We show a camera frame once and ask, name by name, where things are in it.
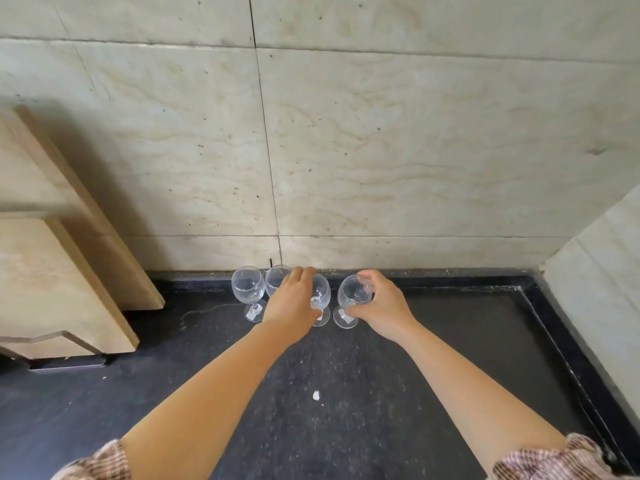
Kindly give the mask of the person's right hand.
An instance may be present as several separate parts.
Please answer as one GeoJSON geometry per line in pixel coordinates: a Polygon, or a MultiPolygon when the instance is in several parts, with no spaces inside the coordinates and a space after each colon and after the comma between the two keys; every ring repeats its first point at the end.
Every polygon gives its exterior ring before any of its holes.
{"type": "Polygon", "coordinates": [[[368,278],[374,286],[370,302],[374,304],[374,316],[364,321],[379,335],[403,347],[411,332],[420,327],[404,294],[378,270],[368,269],[357,275],[368,278]]]}

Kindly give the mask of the person's left hand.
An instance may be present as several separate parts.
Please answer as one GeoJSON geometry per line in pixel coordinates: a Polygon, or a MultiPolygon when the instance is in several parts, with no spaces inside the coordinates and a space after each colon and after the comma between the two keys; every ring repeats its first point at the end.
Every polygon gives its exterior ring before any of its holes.
{"type": "Polygon", "coordinates": [[[269,299],[263,321],[258,325],[261,335],[282,347],[302,339],[313,327],[320,310],[310,307],[312,290],[286,290],[286,277],[269,299]]]}

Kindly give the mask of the person's right forearm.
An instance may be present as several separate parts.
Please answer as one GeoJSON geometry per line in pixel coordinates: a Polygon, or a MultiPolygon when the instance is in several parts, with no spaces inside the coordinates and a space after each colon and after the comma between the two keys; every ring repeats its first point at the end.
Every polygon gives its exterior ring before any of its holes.
{"type": "Polygon", "coordinates": [[[564,436],[548,421],[409,318],[395,341],[418,366],[485,473],[517,450],[564,448],[564,436]]]}

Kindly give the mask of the checked left shirt sleeve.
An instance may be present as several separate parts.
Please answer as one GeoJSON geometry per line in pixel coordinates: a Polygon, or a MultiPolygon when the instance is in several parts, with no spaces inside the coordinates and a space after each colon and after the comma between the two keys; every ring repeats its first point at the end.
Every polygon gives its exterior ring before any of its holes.
{"type": "Polygon", "coordinates": [[[131,480],[131,470],[121,442],[114,439],[91,456],[62,467],[51,480],[131,480]]]}

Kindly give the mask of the checked shirt sleeve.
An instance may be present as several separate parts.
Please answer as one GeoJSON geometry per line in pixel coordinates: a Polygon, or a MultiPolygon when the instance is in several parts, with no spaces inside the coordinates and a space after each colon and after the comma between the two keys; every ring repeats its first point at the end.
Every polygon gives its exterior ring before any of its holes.
{"type": "Polygon", "coordinates": [[[494,464],[487,480],[636,480],[617,476],[599,446],[572,433],[562,449],[519,449],[494,464]]]}
{"type": "Polygon", "coordinates": [[[131,480],[131,470],[121,442],[114,439],[91,456],[62,467],[51,480],[131,480]]]}

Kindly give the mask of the clear wine glass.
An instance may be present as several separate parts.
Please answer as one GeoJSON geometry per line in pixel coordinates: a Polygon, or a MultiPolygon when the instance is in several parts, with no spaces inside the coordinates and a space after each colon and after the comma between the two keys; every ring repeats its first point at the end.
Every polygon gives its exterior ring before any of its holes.
{"type": "Polygon", "coordinates": [[[285,265],[272,266],[267,270],[264,277],[266,293],[271,298],[276,290],[281,286],[284,278],[291,273],[292,269],[285,265]]]}
{"type": "Polygon", "coordinates": [[[262,322],[267,306],[262,272],[253,266],[240,267],[231,277],[231,286],[235,297],[245,304],[245,318],[252,323],[262,322]]]}
{"type": "Polygon", "coordinates": [[[352,274],[340,284],[337,300],[338,305],[333,311],[333,320],[338,327],[348,330],[356,327],[358,318],[347,313],[347,308],[354,305],[364,305],[372,301],[374,286],[363,276],[352,274]]]}
{"type": "Polygon", "coordinates": [[[322,311],[322,315],[318,316],[314,322],[314,327],[318,328],[324,326],[331,318],[331,297],[332,291],[327,278],[321,274],[314,274],[312,276],[310,307],[311,309],[322,311]]]}

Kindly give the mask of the person's left forearm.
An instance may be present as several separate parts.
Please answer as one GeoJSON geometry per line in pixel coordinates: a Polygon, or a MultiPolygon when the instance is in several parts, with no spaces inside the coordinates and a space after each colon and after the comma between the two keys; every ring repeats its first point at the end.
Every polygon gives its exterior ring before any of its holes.
{"type": "Polygon", "coordinates": [[[131,480],[208,480],[269,369],[311,326],[264,320],[122,438],[131,480]]]}

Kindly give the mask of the checked right shirt sleeve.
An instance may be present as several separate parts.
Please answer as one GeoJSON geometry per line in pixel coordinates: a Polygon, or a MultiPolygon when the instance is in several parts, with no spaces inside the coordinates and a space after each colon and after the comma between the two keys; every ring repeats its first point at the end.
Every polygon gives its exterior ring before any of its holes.
{"type": "Polygon", "coordinates": [[[494,464],[487,480],[636,480],[617,476],[599,446],[572,433],[562,449],[519,449],[494,464]]]}

